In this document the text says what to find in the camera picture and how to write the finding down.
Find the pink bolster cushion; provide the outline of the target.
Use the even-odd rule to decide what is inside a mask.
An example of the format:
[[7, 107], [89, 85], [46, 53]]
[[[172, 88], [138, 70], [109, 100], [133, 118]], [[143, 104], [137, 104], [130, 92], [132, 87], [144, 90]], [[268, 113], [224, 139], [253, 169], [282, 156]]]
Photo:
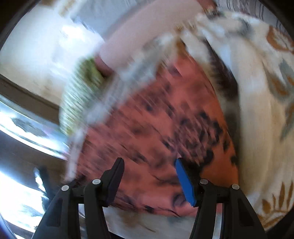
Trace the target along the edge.
[[106, 40], [95, 56], [103, 76], [127, 63], [132, 53], [161, 33], [197, 13], [216, 8], [215, 1], [153, 1], [128, 17]]

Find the stained glass door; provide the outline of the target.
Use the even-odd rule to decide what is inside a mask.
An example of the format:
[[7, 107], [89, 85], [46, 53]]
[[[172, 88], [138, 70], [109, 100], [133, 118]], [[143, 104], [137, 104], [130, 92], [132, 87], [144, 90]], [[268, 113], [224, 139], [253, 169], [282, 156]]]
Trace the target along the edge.
[[67, 138], [59, 130], [58, 106], [1, 75], [1, 172], [36, 187], [34, 168], [47, 168], [57, 184], [65, 172]]

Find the green checkered pillow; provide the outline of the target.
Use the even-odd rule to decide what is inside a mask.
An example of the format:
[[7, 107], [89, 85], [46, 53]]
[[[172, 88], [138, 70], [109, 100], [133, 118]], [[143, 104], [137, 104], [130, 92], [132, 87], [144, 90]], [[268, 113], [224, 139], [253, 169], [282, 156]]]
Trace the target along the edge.
[[93, 57], [81, 59], [64, 88], [59, 107], [60, 130], [67, 136], [73, 134], [82, 121], [91, 100], [105, 88], [106, 78], [97, 69]]

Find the striped floral pillow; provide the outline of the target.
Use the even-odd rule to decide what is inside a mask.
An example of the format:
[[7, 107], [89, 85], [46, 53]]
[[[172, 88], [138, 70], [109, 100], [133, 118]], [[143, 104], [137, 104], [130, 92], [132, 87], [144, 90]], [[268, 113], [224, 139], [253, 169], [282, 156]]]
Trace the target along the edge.
[[286, 29], [278, 18], [258, 0], [216, 0], [215, 2], [223, 10], [250, 15], [274, 26], [281, 32], [286, 32]]

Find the leaf print fleece blanket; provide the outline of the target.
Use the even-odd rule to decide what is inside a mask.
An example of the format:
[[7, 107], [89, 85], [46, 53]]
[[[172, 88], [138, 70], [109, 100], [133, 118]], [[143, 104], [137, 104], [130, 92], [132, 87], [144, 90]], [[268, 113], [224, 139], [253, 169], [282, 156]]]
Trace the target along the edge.
[[[88, 129], [181, 55], [191, 56], [212, 84], [236, 153], [236, 184], [270, 230], [293, 208], [293, 40], [242, 13], [217, 10], [185, 20], [104, 77], [104, 90], [71, 135], [65, 180], [82, 175], [77, 164]], [[113, 203], [104, 212], [110, 231], [124, 238], [188, 238], [196, 216], [126, 211]]]

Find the salmon black floral garment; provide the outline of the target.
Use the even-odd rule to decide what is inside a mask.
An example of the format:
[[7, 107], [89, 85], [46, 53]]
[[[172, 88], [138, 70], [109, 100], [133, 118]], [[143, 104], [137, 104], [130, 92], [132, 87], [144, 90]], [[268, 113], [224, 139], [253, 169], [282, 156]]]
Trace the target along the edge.
[[191, 56], [178, 56], [159, 69], [149, 85], [88, 129], [77, 173], [99, 178], [118, 157], [125, 171], [113, 206], [126, 211], [196, 214], [176, 175], [179, 157], [215, 185], [238, 182], [236, 153], [219, 101]]

